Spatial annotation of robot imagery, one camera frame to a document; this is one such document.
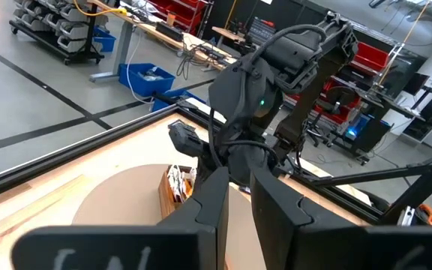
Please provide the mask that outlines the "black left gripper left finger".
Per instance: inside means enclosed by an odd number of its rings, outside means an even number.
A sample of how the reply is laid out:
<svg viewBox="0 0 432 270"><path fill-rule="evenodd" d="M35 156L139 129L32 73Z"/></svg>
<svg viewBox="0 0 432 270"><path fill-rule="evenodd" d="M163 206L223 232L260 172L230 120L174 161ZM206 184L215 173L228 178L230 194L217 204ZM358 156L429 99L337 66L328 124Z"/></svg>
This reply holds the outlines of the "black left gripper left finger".
<svg viewBox="0 0 432 270"><path fill-rule="evenodd" d="M170 215L153 226L45 226L10 252L17 270L223 269L228 169L217 168Z"/></svg>

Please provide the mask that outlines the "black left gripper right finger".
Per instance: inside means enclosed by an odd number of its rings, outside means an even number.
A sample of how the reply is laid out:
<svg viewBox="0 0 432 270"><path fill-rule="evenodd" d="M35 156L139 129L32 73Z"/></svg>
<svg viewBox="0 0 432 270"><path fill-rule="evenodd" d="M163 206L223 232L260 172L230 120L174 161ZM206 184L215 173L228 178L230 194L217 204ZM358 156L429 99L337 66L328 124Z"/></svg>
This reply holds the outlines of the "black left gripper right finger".
<svg viewBox="0 0 432 270"><path fill-rule="evenodd" d="M250 177L267 269L432 269L432 226L358 226L269 171Z"/></svg>

